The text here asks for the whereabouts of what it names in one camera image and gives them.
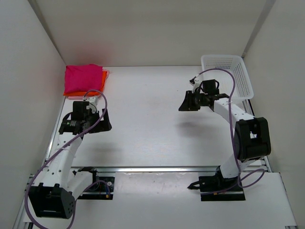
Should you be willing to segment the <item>light pink t-shirt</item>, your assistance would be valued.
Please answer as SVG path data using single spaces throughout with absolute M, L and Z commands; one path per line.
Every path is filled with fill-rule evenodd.
M 73 96 L 73 97 L 68 97 L 69 99 L 82 99 L 83 98 L 83 96 L 82 97 L 76 97 L 76 96 Z

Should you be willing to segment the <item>orange t-shirt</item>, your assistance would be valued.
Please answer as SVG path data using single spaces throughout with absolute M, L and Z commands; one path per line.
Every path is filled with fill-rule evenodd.
M 104 86 L 105 86 L 105 82 L 106 82 L 109 74 L 110 74 L 110 71 L 108 71 L 108 70 L 103 70 L 102 71 L 102 85 L 101 85 L 101 88 L 99 89 L 99 91 L 103 92 Z M 72 92 L 72 93 L 63 93 L 63 96 L 67 96 L 67 97 L 73 97 L 73 96 L 82 97 L 85 94 L 86 94 L 85 91 L 77 91 L 77 92 Z M 100 94 L 98 92 L 94 92 L 94 91 L 91 91 L 91 92 L 86 94 L 86 96 L 97 96 L 97 95 L 100 95 Z

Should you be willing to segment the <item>magenta t-shirt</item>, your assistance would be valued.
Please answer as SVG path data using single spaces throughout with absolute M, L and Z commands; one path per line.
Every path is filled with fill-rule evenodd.
M 95 64 L 67 65 L 64 76 L 64 93 L 98 90 L 102 86 L 103 67 Z

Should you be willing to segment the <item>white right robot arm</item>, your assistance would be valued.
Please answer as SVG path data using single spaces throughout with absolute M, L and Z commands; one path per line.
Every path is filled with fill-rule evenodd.
M 179 107 L 181 112 L 198 111 L 209 107 L 230 125 L 233 155 L 220 165 L 215 176 L 221 182 L 241 183 L 241 172 L 252 162 L 271 153 L 268 121 L 255 117 L 236 106 L 232 94 L 220 93 L 215 79 L 198 82 L 190 80 L 192 90 L 185 93 Z

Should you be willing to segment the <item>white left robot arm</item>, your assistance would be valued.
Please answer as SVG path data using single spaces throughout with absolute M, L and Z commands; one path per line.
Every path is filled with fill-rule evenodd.
M 30 201 L 37 217 L 70 219 L 78 197 L 100 183 L 93 167 L 71 170 L 84 136 L 112 128 L 107 109 L 99 111 L 97 103 L 96 97 L 74 101 L 72 111 L 63 117 L 56 151 L 26 191 L 25 199 Z

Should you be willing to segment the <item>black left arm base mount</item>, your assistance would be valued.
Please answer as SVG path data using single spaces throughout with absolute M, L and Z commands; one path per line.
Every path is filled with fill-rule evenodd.
M 78 199 L 86 200 L 112 200 L 114 185 L 115 185 L 115 175 L 112 173 L 103 173 L 100 172 L 97 168 L 94 167 L 81 167 L 79 169 L 74 169 L 74 175 L 77 175 L 81 172 L 89 172 L 92 176 L 92 182 L 99 183 L 94 184 L 90 188 L 87 188 L 83 193 L 78 197 Z

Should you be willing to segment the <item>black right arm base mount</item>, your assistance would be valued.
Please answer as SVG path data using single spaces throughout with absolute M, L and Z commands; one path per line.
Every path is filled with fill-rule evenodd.
M 213 176 L 199 176 L 187 188 L 200 190 L 202 202 L 246 200 L 244 190 L 237 185 L 237 177 L 223 178 L 219 171 Z

